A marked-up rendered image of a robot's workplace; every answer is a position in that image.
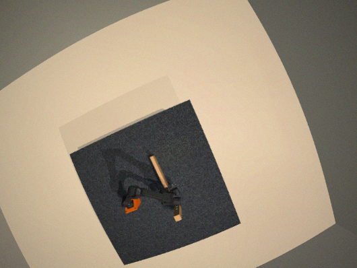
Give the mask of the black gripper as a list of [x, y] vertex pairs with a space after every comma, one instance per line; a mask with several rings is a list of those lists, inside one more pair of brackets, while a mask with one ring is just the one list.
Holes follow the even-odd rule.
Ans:
[[174, 188], [174, 189], [171, 189], [171, 190], [169, 190], [169, 191], [170, 191], [170, 193], [172, 193], [174, 196], [180, 195], [180, 192], [179, 192], [179, 190], [178, 190], [177, 187]]

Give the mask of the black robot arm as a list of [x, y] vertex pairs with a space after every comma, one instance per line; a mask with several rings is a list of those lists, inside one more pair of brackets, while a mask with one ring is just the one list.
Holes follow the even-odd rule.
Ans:
[[[141, 189], [141, 194], [135, 196], [137, 188]], [[161, 205], [181, 205], [181, 197], [174, 197], [172, 193], [168, 191], [168, 188], [160, 189], [160, 192], [154, 192], [147, 190], [146, 188], [140, 188], [138, 186], [129, 186], [127, 195], [123, 196], [122, 206], [130, 209], [134, 207], [133, 200], [131, 199], [138, 199], [140, 197], [149, 197], [152, 199], [157, 199], [161, 201]]]

